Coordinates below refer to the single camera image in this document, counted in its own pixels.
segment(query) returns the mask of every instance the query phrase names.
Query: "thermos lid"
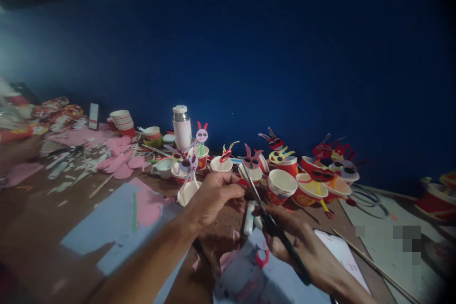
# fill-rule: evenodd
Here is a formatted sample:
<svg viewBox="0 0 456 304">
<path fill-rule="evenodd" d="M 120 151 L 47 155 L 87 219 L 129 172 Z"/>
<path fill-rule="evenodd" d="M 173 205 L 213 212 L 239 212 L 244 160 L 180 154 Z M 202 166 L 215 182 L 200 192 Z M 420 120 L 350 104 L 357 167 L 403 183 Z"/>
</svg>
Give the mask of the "thermos lid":
<svg viewBox="0 0 456 304">
<path fill-rule="evenodd" d="M 174 113 L 179 113 L 179 114 L 183 114 L 183 113 L 186 113 L 187 112 L 187 106 L 184 106 L 184 105 L 177 105 L 175 106 L 172 111 Z"/>
</svg>

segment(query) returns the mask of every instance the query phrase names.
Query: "blue wall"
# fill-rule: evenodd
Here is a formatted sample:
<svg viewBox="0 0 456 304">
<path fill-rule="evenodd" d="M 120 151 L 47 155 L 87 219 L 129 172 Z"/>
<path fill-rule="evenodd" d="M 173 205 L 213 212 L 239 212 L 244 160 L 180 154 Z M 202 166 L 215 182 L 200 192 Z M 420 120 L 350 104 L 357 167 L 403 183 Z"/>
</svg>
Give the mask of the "blue wall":
<svg viewBox="0 0 456 304">
<path fill-rule="evenodd" d="M 42 99 L 172 129 L 186 104 L 209 147 L 299 155 L 348 136 L 360 183 L 403 193 L 455 166 L 454 46 L 439 0 L 70 0 L 0 16 L 0 73 Z M 237 154 L 245 152 L 238 144 Z"/>
</svg>

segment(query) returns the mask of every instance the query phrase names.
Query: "hand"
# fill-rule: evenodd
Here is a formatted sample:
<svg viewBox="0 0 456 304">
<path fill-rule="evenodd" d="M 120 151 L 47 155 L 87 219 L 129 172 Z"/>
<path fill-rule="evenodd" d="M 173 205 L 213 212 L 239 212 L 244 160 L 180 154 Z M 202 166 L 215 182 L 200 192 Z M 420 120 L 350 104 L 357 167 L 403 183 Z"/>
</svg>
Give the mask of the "hand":
<svg viewBox="0 0 456 304">
<path fill-rule="evenodd" d="M 337 286 L 352 276 L 343 268 L 312 228 L 303 221 L 301 216 L 289 212 L 283 207 L 268 205 L 265 208 L 279 226 L 287 233 L 293 235 L 294 238 L 291 238 L 290 241 L 309 271 L 312 284 L 322 291 L 334 295 Z M 253 215 L 260 215 L 259 208 L 253 212 Z M 270 237 L 264 228 L 263 233 L 271 253 L 299 271 L 280 239 L 278 237 Z"/>
<path fill-rule="evenodd" d="M 244 189 L 237 184 L 239 177 L 231 172 L 211 172 L 206 176 L 198 192 L 185 207 L 187 214 L 198 228 L 214 222 L 218 212 L 229 202 L 238 212 L 244 213 Z"/>
</svg>

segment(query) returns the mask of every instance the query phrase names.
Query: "cartoon face sticker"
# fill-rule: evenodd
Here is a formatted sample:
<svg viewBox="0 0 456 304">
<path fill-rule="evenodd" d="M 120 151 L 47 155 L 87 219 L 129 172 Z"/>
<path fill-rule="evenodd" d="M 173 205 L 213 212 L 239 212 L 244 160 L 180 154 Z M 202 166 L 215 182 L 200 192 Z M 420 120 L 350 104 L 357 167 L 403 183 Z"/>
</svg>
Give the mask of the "cartoon face sticker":
<svg viewBox="0 0 456 304">
<path fill-rule="evenodd" d="M 358 167 L 353 162 L 344 159 L 335 159 L 329 169 L 345 179 L 355 178 L 358 172 Z"/>
<path fill-rule="evenodd" d="M 326 183 L 329 181 L 332 181 L 334 178 L 334 173 L 331 170 L 323 170 L 320 168 L 317 168 L 309 173 L 310 178 L 313 181 L 320 182 L 320 183 Z"/>
<path fill-rule="evenodd" d="M 321 143 L 321 144 L 316 145 L 313 148 L 312 153 L 315 156 L 315 158 L 329 159 L 329 158 L 331 158 L 332 150 L 333 150 L 333 148 L 331 147 L 330 144 Z"/>
<path fill-rule="evenodd" d="M 284 149 L 280 151 L 272 151 L 269 154 L 269 160 L 273 162 L 274 164 L 281 163 L 287 158 L 289 155 L 293 154 L 294 151 L 290 151 L 288 153 L 285 153 L 285 151 L 288 149 L 288 146 L 286 146 Z"/>
<path fill-rule="evenodd" d="M 244 164 L 245 168 L 248 170 L 255 170 L 260 167 L 260 160 L 259 156 L 262 150 L 256 151 L 255 155 L 252 157 L 252 153 L 250 151 L 250 147 L 247 146 L 247 144 L 244 144 L 246 146 L 246 151 L 247 151 L 247 156 L 244 157 L 242 160 L 242 164 Z"/>
<path fill-rule="evenodd" d="M 185 173 L 194 172 L 198 167 L 198 156 L 196 153 L 193 153 L 189 157 L 189 150 L 196 145 L 196 141 L 190 145 L 185 152 L 180 149 L 172 148 L 169 145 L 164 145 L 164 147 L 172 153 L 171 158 L 179 163 L 179 170 Z"/>
<path fill-rule="evenodd" d="M 268 137 L 266 134 L 263 134 L 263 133 L 258 133 L 258 135 L 267 140 L 267 143 L 268 143 L 269 147 L 271 148 L 271 150 L 280 151 L 284 147 L 284 141 L 282 139 L 276 137 L 276 135 L 272 131 L 271 127 L 268 127 L 267 130 L 271 137 Z"/>
<path fill-rule="evenodd" d="M 223 145 L 222 156 L 220 157 L 220 162 L 225 162 L 231 155 L 231 149 L 233 148 L 234 144 L 238 143 L 234 142 L 229 146 L 228 150 L 225 150 L 225 145 Z"/>
<path fill-rule="evenodd" d="M 196 141 L 199 143 L 203 143 L 208 139 L 208 131 L 206 129 L 208 128 L 208 124 L 204 125 L 204 128 L 201 128 L 201 124 L 198 121 L 198 131 L 196 132 Z"/>
</svg>

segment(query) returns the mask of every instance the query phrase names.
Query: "smartphone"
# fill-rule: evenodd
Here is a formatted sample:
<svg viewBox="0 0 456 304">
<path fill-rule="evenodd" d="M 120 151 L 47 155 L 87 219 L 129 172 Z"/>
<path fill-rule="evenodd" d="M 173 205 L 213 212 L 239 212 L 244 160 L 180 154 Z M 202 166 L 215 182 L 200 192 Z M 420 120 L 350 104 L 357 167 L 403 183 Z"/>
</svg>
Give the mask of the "smartphone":
<svg viewBox="0 0 456 304">
<path fill-rule="evenodd" d="M 342 266 L 355 277 L 356 280 L 366 289 L 369 294 L 371 291 L 367 286 L 366 280 L 364 279 L 358 264 L 350 250 L 350 246 L 345 242 L 345 240 L 337 235 L 326 233 L 322 230 L 314 229 L 315 234 L 320 238 L 320 240 L 328 247 L 331 253 L 339 260 Z"/>
</svg>

